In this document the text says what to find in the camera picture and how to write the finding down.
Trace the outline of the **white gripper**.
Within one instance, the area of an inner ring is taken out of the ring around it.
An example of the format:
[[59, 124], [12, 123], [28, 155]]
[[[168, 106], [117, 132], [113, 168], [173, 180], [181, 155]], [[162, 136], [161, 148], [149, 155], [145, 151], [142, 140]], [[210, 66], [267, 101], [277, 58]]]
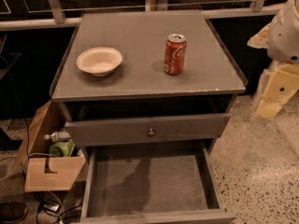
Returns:
[[266, 49], [270, 58], [284, 63], [270, 74], [255, 114], [273, 118], [299, 90], [299, 0], [288, 0], [284, 7], [247, 45]]

